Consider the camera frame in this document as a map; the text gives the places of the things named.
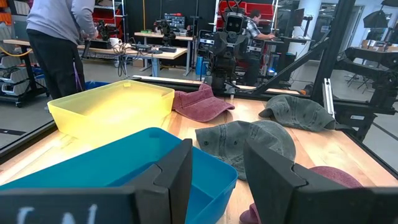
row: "maroon baseball cap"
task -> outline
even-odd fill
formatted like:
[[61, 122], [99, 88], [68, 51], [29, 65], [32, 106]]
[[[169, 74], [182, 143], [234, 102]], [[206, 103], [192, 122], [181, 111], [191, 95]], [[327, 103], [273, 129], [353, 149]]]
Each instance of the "maroon baseball cap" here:
[[176, 91], [173, 101], [173, 110], [199, 122], [211, 121], [222, 112], [233, 109], [234, 105], [214, 97], [207, 84], [200, 85], [199, 90], [192, 93]]

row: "baseball cap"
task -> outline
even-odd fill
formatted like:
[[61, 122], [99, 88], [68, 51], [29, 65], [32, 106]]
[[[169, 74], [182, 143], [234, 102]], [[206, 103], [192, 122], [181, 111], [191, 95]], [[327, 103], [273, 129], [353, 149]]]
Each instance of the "baseball cap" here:
[[207, 122], [235, 106], [214, 97], [211, 86], [202, 84], [192, 93], [176, 91], [172, 109], [194, 121]]
[[296, 150], [292, 137], [280, 124], [273, 121], [233, 121], [212, 128], [195, 130], [200, 149], [233, 166], [239, 179], [246, 180], [243, 149], [246, 138], [264, 148], [272, 149], [294, 161]]
[[279, 124], [307, 131], [320, 132], [336, 128], [335, 119], [318, 103], [289, 95], [277, 95], [259, 114], [262, 118], [275, 118]]
[[[322, 175], [327, 179], [333, 180], [347, 188], [363, 187], [354, 177], [334, 167], [319, 166], [319, 167], [312, 167], [309, 170], [319, 175]], [[243, 212], [239, 217], [239, 220], [241, 221], [242, 224], [255, 224], [255, 223], [261, 224], [261, 219], [256, 204], [255, 203], [251, 204], [249, 206], [249, 210]]]

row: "gray baseball cap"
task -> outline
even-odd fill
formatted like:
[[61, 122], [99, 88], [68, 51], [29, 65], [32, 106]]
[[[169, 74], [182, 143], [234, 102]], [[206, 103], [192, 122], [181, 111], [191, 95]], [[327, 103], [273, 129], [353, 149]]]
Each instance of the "gray baseball cap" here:
[[277, 95], [268, 102], [266, 109], [259, 114], [262, 118], [275, 118], [286, 127], [320, 132], [334, 130], [336, 120], [323, 106], [308, 99], [295, 96]]
[[246, 180], [243, 163], [243, 146], [251, 138], [264, 148], [269, 148], [294, 161], [296, 149], [290, 134], [273, 121], [248, 123], [234, 121], [212, 128], [197, 129], [200, 149], [235, 167], [239, 179]]

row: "workbench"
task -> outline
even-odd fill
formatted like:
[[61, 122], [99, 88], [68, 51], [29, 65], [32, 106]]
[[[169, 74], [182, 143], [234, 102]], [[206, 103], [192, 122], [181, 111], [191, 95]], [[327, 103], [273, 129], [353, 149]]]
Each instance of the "workbench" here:
[[[164, 78], [149, 77], [147, 79], [167, 81]], [[172, 81], [186, 84], [196, 83], [189, 80]], [[297, 92], [290, 90], [269, 89], [268, 91], [297, 94]], [[198, 147], [196, 129], [238, 120], [258, 121], [260, 120], [258, 113], [264, 109], [266, 104], [266, 102], [256, 100], [223, 99], [235, 105], [235, 110], [226, 111], [207, 123], [190, 120], [173, 111], [162, 121], [159, 121], [159, 127], [180, 139], [193, 139], [194, 145]], [[313, 133], [294, 128], [286, 128], [286, 130], [295, 143], [296, 163], [307, 168], [315, 166], [336, 167], [349, 173], [367, 187], [398, 186], [398, 180], [345, 133], [341, 131]], [[0, 185], [93, 150], [93, 147], [89, 144], [65, 135], [58, 130], [42, 137], [41, 140], [0, 165]], [[240, 214], [247, 210], [252, 203], [253, 198], [248, 183], [238, 180], [225, 214], [218, 221], [218, 224], [239, 223]]]
[[[139, 36], [139, 37], [144, 37], [144, 44], [147, 44], [147, 38], [163, 38], [163, 34], [156, 34], [156, 33], [150, 33], [150, 34], [145, 34], [142, 32], [135, 32], [134, 35]], [[183, 36], [176, 36], [176, 40], [182, 40], [182, 41], [187, 41], [188, 42], [188, 51], [187, 51], [187, 64], [185, 68], [185, 73], [183, 74], [184, 76], [187, 76], [191, 70], [191, 66], [189, 63], [190, 57], [191, 57], [191, 44], [193, 41], [193, 37], [183, 37]], [[141, 69], [141, 71], [144, 71], [149, 68], [148, 60], [144, 60], [144, 68]]]
[[[3, 41], [5, 44], [16, 44], [20, 46], [30, 46], [30, 43], [28, 41], [23, 41], [23, 40], [4, 40]], [[79, 45], [77, 47], [79, 50], [84, 50], [85, 46], [84, 45]], [[116, 55], [113, 49], [96, 49], [96, 48], [90, 48], [90, 52], [92, 53], [97, 53], [97, 54], [106, 54], [106, 55]], [[160, 62], [159, 59], [169, 59], [169, 60], [174, 60], [178, 58], [179, 56], [187, 53], [187, 49], [185, 48], [177, 48], [177, 51], [175, 53], [170, 53], [170, 52], [163, 52], [162, 54], [138, 54], [138, 58], [142, 58], [144, 60], [152, 60], [152, 76], [158, 77], [159, 72], [160, 72]], [[135, 58], [137, 56], [137, 51], [133, 49], [128, 49], [126, 50], [125, 54], [125, 62], [127, 62], [127, 59], [132, 57]]]

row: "gray sweatshirt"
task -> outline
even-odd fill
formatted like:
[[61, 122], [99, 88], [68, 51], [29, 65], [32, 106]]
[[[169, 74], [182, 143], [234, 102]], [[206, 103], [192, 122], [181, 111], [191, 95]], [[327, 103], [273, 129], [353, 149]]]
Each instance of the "gray sweatshirt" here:
[[95, 0], [35, 0], [27, 29], [79, 43], [81, 31], [94, 38]]

